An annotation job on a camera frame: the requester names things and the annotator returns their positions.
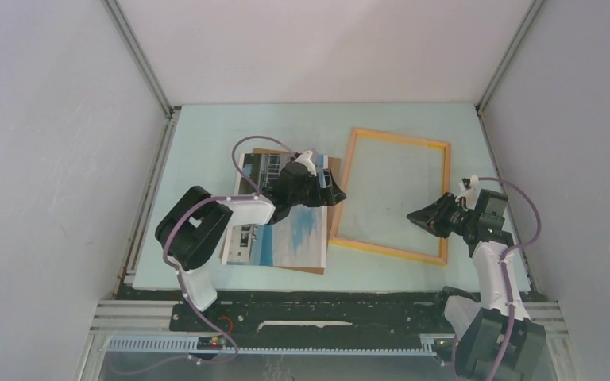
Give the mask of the yellow wooden picture frame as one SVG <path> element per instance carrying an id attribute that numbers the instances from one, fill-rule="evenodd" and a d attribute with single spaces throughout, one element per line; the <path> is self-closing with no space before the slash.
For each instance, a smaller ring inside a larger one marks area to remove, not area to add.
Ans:
<path id="1" fill-rule="evenodd" d="M 330 243 L 445 266 L 448 241 L 407 219 L 450 190 L 451 145 L 371 129 L 353 129 Z"/>

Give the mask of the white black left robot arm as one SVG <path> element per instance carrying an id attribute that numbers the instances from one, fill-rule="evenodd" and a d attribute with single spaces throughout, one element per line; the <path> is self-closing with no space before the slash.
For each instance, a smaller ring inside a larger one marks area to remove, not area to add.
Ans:
<path id="1" fill-rule="evenodd" d="M 202 268 L 227 231 L 242 225 L 274 225 L 295 206 L 328 207 L 346 200 L 331 170 L 311 155 L 295 154 L 275 179 L 250 194 L 213 196 L 203 187 L 191 187 L 156 227 L 163 261 L 174 270 L 183 299 L 191 306 L 188 319 L 198 329 L 218 324 L 219 309 L 212 304 L 218 293 Z"/>

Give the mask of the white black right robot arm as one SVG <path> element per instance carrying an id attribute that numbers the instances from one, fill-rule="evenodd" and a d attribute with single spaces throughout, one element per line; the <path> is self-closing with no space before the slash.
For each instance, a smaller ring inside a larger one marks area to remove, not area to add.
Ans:
<path id="1" fill-rule="evenodd" d="M 529 380 L 546 345 L 546 330 L 531 320 L 512 270 L 518 245 L 503 228 L 507 204 L 508 196 L 493 190 L 481 190 L 474 206 L 445 193 L 407 214 L 409 222 L 435 237 L 460 236 L 476 268 L 478 302 L 445 288 L 446 300 L 430 310 L 437 330 L 454 330 L 455 374 L 468 380 Z"/>

